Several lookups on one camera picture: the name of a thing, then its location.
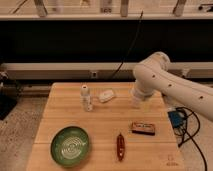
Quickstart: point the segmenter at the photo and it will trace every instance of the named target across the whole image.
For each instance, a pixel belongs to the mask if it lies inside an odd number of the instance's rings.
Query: green ceramic plate
[[[61,166],[73,167],[89,151],[89,137],[82,128],[71,126],[59,131],[52,140],[52,158]]]

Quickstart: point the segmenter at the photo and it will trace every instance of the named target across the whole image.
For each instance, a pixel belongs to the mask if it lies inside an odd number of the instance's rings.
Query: red chili pepper
[[[119,161],[123,160],[124,153],[125,153],[125,142],[123,135],[120,133],[117,137],[117,156]]]

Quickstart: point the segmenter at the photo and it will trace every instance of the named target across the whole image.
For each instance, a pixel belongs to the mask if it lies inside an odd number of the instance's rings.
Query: wooden tabletop
[[[90,88],[93,110],[85,112],[80,88],[85,83],[54,83],[37,132],[28,171],[183,171],[182,156],[167,117],[161,94],[156,92],[140,109],[131,106],[133,83],[86,83]],[[100,103],[100,92],[112,88],[116,98]],[[155,124],[156,135],[130,131],[133,121]],[[55,134],[67,126],[79,126],[89,135],[91,149],[78,166],[67,169],[56,164],[50,155]],[[116,137],[125,138],[126,153],[122,162],[116,155]]]

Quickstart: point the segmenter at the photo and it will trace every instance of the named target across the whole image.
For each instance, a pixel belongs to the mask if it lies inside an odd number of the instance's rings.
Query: cable
[[[193,116],[196,118],[196,120],[197,120],[198,127],[197,127],[196,131],[191,135],[192,137],[194,137],[194,136],[200,131],[200,120],[199,120],[198,116],[195,114],[195,112],[192,111],[191,109],[186,108],[186,107],[177,107],[177,108],[176,108],[176,110],[177,110],[178,112],[183,112],[184,110],[181,111],[181,109],[186,109],[186,110],[188,110],[188,111],[191,112],[191,114],[187,115],[187,118],[185,118],[186,123],[185,123],[185,128],[184,128],[184,129],[187,130],[188,118],[189,118],[191,115],[193,115]],[[185,139],[185,138],[184,138],[184,137],[185,137],[184,134],[182,135],[183,137],[182,137],[181,143],[178,144],[179,147],[181,147],[184,143],[186,143],[187,141],[190,140],[190,138]]]
[[[200,155],[201,155],[201,157],[203,159],[203,163],[204,163],[204,170],[207,171],[208,170],[207,161],[206,161],[206,158],[205,158],[203,152],[201,151],[199,145],[196,143],[196,141],[194,140],[194,138],[188,133],[187,130],[183,129],[183,131],[189,136],[189,139],[192,140],[192,142],[194,143],[194,145],[196,146],[196,148],[200,152]]]
[[[18,5],[18,7],[12,11],[12,14],[16,14],[16,13],[18,12],[18,10],[20,10],[21,7],[22,7],[27,1],[28,1],[28,0],[22,1],[22,2]]]
[[[177,134],[175,132],[175,135],[181,138],[181,142],[178,144],[178,147],[181,147],[184,143],[186,143],[189,140],[192,140],[192,142],[194,143],[194,145],[196,146],[196,148],[198,149],[202,159],[203,159],[203,163],[204,163],[204,169],[205,171],[208,170],[208,166],[207,166],[207,162],[205,159],[205,156],[203,154],[203,152],[201,151],[199,145],[196,143],[196,141],[194,140],[194,136],[199,132],[200,130],[200,120],[198,118],[198,116],[195,114],[194,111],[192,111],[191,109],[187,108],[187,107],[176,107],[176,111],[178,111],[179,113],[183,114],[183,120],[184,120],[184,124],[183,126],[180,126],[179,128],[177,128],[177,130],[179,131],[179,134]],[[191,135],[188,132],[188,119],[190,116],[194,116],[197,120],[197,124],[198,127],[196,129],[196,131]]]
[[[118,68],[115,70],[115,72],[113,72],[108,79],[113,79],[114,76],[120,71],[121,67],[123,66],[124,64],[124,61],[125,59],[129,56],[129,54],[131,53],[132,49],[134,48],[135,46],[135,43],[138,39],[138,35],[140,33],[140,28],[141,28],[141,21],[142,21],[142,17],[143,17],[143,11],[141,11],[141,15],[140,15],[140,18],[139,18],[139,22],[138,22],[138,27],[137,27],[137,30],[136,30],[136,33],[135,33],[135,37],[126,53],[126,55],[123,57],[122,61],[121,61],[121,64],[118,66]]]

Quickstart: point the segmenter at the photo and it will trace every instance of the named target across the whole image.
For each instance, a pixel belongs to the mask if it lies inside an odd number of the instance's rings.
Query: small bottle
[[[83,85],[81,87],[81,98],[82,98],[82,105],[85,111],[91,111],[93,109],[90,90],[87,85]]]

